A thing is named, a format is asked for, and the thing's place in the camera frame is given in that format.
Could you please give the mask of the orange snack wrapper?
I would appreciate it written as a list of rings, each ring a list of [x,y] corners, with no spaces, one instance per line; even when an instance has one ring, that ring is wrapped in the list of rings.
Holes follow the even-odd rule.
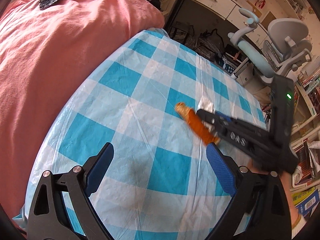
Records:
[[[205,145],[209,145],[210,143],[217,145],[221,141],[217,135],[210,133],[209,128],[202,123],[202,120],[193,108],[188,107],[183,102],[179,102],[175,105],[175,111]]]

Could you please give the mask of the white bookshelf with books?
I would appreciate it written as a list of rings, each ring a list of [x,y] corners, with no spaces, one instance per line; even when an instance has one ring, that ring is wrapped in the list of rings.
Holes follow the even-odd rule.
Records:
[[[306,71],[295,83],[295,110],[291,147],[298,151],[306,141],[319,137],[319,67],[310,75]]]

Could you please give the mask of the blue checkered plastic cloth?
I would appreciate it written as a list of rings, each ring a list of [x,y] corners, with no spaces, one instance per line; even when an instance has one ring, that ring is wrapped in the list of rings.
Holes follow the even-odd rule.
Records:
[[[90,200],[115,239],[204,239],[230,201],[206,148],[175,112],[219,111],[265,127],[259,102],[162,29],[141,31],[101,63],[50,128],[14,218],[25,228],[41,174],[69,171],[114,146]]]

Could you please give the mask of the grey blue office chair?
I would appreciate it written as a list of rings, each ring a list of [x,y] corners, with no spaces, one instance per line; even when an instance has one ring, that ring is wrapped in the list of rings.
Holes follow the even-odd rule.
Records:
[[[312,44],[306,39],[309,29],[303,21],[296,18],[271,21],[267,29],[269,39],[263,42],[260,53],[243,38],[257,29],[259,18],[247,9],[240,8],[239,12],[247,18],[247,25],[236,33],[229,33],[228,37],[257,68],[264,84],[269,86],[274,76],[286,77],[289,72],[295,72],[304,63],[312,61]]]

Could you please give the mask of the pink bed quilt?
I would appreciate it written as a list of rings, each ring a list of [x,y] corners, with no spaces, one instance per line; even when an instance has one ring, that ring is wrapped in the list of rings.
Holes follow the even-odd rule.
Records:
[[[136,33],[164,25],[146,0],[17,0],[1,18],[1,205],[24,203],[40,146],[93,70]]]

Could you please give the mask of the white desk with drawers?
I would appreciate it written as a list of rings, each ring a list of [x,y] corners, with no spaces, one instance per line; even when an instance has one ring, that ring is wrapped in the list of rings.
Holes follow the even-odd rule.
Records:
[[[242,8],[235,0],[180,0],[175,21],[192,25],[195,35],[205,30],[217,29],[225,44],[229,44],[228,33],[247,26],[248,18],[240,13]]]

